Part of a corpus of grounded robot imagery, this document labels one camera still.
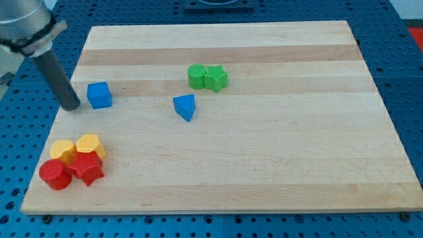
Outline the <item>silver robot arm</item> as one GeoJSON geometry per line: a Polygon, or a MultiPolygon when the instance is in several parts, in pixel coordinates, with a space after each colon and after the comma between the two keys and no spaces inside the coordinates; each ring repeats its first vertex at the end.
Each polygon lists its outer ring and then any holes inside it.
{"type": "Polygon", "coordinates": [[[41,56],[66,29],[43,0],[1,0],[1,45],[14,53],[41,56]]]}

